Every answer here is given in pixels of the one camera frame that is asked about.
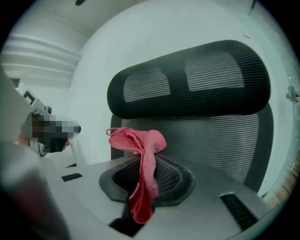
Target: black mesh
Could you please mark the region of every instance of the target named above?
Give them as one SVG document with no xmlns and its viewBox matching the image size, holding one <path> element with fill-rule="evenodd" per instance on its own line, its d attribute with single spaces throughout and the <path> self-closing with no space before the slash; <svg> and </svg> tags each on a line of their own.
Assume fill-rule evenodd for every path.
<svg viewBox="0 0 300 240">
<path fill-rule="evenodd" d="M 167 190 L 171 190 L 180 181 L 180 173 L 168 164 L 156 158 L 156 170 L 154 173 L 158 185 L 158 191 L 163 194 Z M 134 192 L 137 183 L 139 182 L 140 161 L 134 161 L 127 167 L 118 171 L 113 176 L 113 181 L 121 188 L 129 192 Z"/>
<path fill-rule="evenodd" d="M 140 159 L 140 155 L 132 156 L 100 176 L 100 187 L 111 200 L 122 203 L 128 201 L 139 181 Z M 195 178 L 188 169 L 163 156 L 155 155 L 155 160 L 154 177 L 159 196 L 153 200 L 153 207 L 178 205 L 193 191 Z"/>
<path fill-rule="evenodd" d="M 173 189 L 180 180 L 179 172 L 160 160 L 156 160 L 154 176 L 157 181 L 159 193 Z"/>
<path fill-rule="evenodd" d="M 123 119 L 253 114 L 266 106 L 270 81 L 251 48 L 226 40 L 122 70 L 107 96 Z"/>
<path fill-rule="evenodd" d="M 131 194 L 134 192 L 135 187 L 139 182 L 139 169 L 140 161 L 134 161 L 127 167 L 115 173 L 113 176 L 113 181 Z"/>
<path fill-rule="evenodd" d="M 254 225 L 257 219 L 246 208 L 246 206 L 237 198 L 235 194 L 226 194 L 220 196 L 230 213 L 233 215 L 241 229 L 244 231 Z"/>
<path fill-rule="evenodd" d="M 120 128 L 122 125 L 122 119 L 116 115 L 112 115 L 111 128 Z M 124 156 L 124 151 L 111 147 L 112 159 L 121 158 Z"/>
</svg>

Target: pink cloth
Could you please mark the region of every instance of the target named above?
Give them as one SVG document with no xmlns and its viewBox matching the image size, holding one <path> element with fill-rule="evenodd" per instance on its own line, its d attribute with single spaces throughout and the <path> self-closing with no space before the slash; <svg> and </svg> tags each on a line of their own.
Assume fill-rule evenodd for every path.
<svg viewBox="0 0 300 240">
<path fill-rule="evenodd" d="M 154 178 L 154 153 L 166 147 L 165 138 L 157 130 L 137 131 L 127 127 L 111 128 L 106 134 L 111 136 L 108 142 L 112 147 L 141 154 L 140 180 L 128 204 L 133 219 L 144 224 L 153 214 L 152 200 L 158 197 L 158 184 Z"/>
</svg>

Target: ceiling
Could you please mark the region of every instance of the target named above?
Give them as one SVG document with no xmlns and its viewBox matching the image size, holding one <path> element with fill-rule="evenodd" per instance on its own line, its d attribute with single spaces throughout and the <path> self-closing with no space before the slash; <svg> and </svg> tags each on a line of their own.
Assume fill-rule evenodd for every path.
<svg viewBox="0 0 300 240">
<path fill-rule="evenodd" d="M 64 18 L 91 36 L 104 23 L 123 10 L 145 0 L 86 0 L 76 6 L 76 0 L 39 0 L 35 8 Z"/>
</svg>

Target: blurred object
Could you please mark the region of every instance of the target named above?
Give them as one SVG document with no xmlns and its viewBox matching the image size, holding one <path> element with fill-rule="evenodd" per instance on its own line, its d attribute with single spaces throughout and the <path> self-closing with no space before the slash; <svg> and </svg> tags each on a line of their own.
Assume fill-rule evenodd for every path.
<svg viewBox="0 0 300 240">
<path fill-rule="evenodd" d="M 30 105 L 15 90 L 15 86 L 0 67 L 0 141 L 17 141 L 20 126 L 31 112 Z"/>
<path fill-rule="evenodd" d="M 15 88 L 19 87 L 20 79 L 11 79 L 11 81 L 13 82 Z"/>
<path fill-rule="evenodd" d="M 22 213 L 26 226 L 43 239 L 69 239 L 61 212 L 49 192 L 40 159 L 28 147 L 1 143 L 0 184 Z"/>
<path fill-rule="evenodd" d="M 77 1 L 75 2 L 75 5 L 76 5 L 76 6 L 80 6 L 80 5 L 82 5 L 85 1 L 86 1 L 86 0 L 77 0 Z"/>
<path fill-rule="evenodd" d="M 300 173 L 300 152 L 298 157 L 293 164 L 291 171 L 288 173 L 285 181 L 283 182 L 281 188 L 273 195 L 271 200 L 269 200 L 269 205 L 271 208 L 277 207 L 279 204 L 285 202 L 291 195 Z"/>
<path fill-rule="evenodd" d="M 23 97 L 32 107 L 32 112 L 21 128 L 21 137 L 28 139 L 28 145 L 41 157 L 50 152 L 61 152 L 66 143 L 81 126 L 72 121 L 59 121 L 51 115 L 52 108 L 45 106 L 30 90 Z"/>
</svg>

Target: mesh backrest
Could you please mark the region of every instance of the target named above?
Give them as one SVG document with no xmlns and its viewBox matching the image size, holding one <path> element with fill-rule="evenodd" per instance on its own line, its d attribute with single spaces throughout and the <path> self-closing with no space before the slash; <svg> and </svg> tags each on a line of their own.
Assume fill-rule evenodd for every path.
<svg viewBox="0 0 300 240">
<path fill-rule="evenodd" d="M 108 89 L 111 127 L 160 131 L 162 153 L 223 170 L 258 191 L 269 162 L 270 81 L 259 56 L 226 40 L 119 72 Z M 112 159 L 126 156 L 112 149 Z"/>
<path fill-rule="evenodd" d="M 139 182 L 140 161 L 134 161 L 122 170 L 116 172 L 113 181 L 132 194 Z M 156 158 L 156 169 L 154 172 L 160 194 L 173 189 L 180 181 L 180 172 L 175 168 Z"/>
<path fill-rule="evenodd" d="M 248 116 L 120 119 L 121 124 L 115 125 L 117 122 L 112 121 L 111 127 L 158 130 L 167 142 L 161 153 L 216 167 L 255 191 L 268 166 L 273 139 L 269 105 Z M 112 159 L 131 154 L 112 148 Z"/>
</svg>

